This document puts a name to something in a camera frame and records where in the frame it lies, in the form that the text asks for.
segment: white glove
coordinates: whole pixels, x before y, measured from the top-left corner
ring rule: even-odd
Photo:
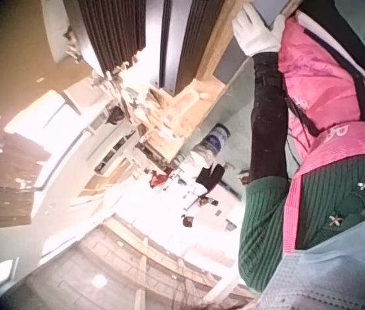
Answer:
[[[285,23],[283,15],[277,16],[270,31],[254,7],[247,3],[233,20],[234,36],[244,53],[250,57],[258,53],[278,52]]]

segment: black arm sleeve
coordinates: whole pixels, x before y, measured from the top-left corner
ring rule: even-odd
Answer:
[[[255,101],[251,113],[250,181],[266,176],[287,178],[285,145],[288,109],[283,77],[278,71],[278,53],[253,56]]]

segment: green sweater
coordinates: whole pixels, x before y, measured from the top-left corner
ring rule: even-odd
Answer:
[[[318,168],[302,178],[297,249],[309,249],[365,220],[365,155]],[[252,182],[240,239],[239,268],[247,285],[263,291],[282,257],[289,182],[269,176]],[[330,216],[342,218],[331,225]]]

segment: light blue fabric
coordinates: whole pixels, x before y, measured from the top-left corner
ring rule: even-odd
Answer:
[[[284,257],[256,309],[365,309],[365,222]]]

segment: black shoulder strap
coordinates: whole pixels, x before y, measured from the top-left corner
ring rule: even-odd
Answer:
[[[315,42],[317,42],[322,48],[324,48],[334,58],[334,60],[343,69],[345,69],[348,72],[348,74],[352,76],[356,88],[357,102],[359,104],[360,120],[365,121],[365,84],[362,74],[346,58],[341,56],[339,52],[337,52],[332,46],[330,46],[324,40],[316,36],[308,29],[305,29],[304,33],[307,34]],[[313,137],[317,137],[321,133],[321,130],[316,128],[315,124],[304,114],[304,111],[302,111],[301,108],[296,106],[296,104],[290,97],[286,98],[286,103],[289,109],[292,111],[292,113],[299,118],[303,126],[307,127],[308,132]]]

